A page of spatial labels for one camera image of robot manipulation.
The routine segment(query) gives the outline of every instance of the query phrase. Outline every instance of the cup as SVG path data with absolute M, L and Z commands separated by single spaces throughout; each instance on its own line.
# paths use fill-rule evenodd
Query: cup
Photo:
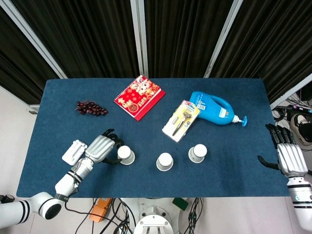
M 117 151 L 118 158 L 122 159 L 120 162 L 123 165 L 130 165 L 134 162 L 136 156 L 133 153 L 133 151 L 126 145 L 120 146 L 120 148 Z
M 198 144 L 189 150 L 189 158 L 194 163 L 201 163 L 207 154 L 207 148 L 203 144 Z
M 156 166 L 162 172 L 168 171 L 172 168 L 174 160 L 169 153 L 162 153 L 156 162 Z

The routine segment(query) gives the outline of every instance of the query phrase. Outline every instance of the shoe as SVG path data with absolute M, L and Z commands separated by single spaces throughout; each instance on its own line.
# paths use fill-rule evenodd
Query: shoe
M 306 120 L 306 118 L 304 118 L 303 115 L 300 115 L 300 114 L 293 115 L 293 117 L 291 119 L 291 129 L 292 129 L 292 131 L 296 133 L 296 135 L 298 136 L 301 144 L 303 144 L 305 146 L 309 146 L 309 145 L 312 145 L 312 142 L 302 135 L 302 132 L 303 132 L 302 131 L 302 129 L 303 129 L 302 126 L 304 124 L 308 124 L 307 126 L 309 126 L 309 127 L 311 125 L 311 123 L 308 122 Z

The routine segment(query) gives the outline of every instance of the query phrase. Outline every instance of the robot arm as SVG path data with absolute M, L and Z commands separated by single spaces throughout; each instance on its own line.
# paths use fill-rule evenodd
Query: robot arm
M 287 128 L 272 124 L 266 124 L 266 127 L 277 151 L 278 164 L 268 163 L 261 156 L 258 159 L 265 167 L 280 170 L 289 179 L 287 187 L 299 224 L 312 232 L 312 190 L 311 184 L 304 180 L 308 168 L 302 151 Z
M 113 129 L 99 135 L 87 148 L 85 158 L 80 159 L 69 172 L 55 185 L 56 195 L 52 197 L 46 192 L 39 193 L 27 200 L 0 205 L 0 229 L 25 222 L 32 212 L 45 219 L 54 218 L 61 210 L 70 195 L 78 192 L 79 184 L 92 171 L 94 163 L 107 162 L 116 164 L 106 156 L 114 146 L 123 145 L 117 135 L 110 134 Z

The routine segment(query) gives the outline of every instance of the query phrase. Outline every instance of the blue plastic bottle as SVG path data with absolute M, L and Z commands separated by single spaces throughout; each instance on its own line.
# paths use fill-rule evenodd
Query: blue plastic bottle
M 194 103 L 200 109 L 199 118 L 219 125 L 240 122 L 245 127 L 247 124 L 247 117 L 245 116 L 244 120 L 240 120 L 234 114 L 231 105 L 220 97 L 195 91 L 192 93 L 190 102 Z

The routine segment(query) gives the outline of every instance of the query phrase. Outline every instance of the grapes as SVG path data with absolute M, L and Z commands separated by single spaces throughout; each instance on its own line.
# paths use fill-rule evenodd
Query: grapes
M 104 116 L 108 113 L 105 108 L 96 104 L 94 101 L 77 101 L 77 107 L 75 110 L 82 115 L 87 113 L 95 116 Z

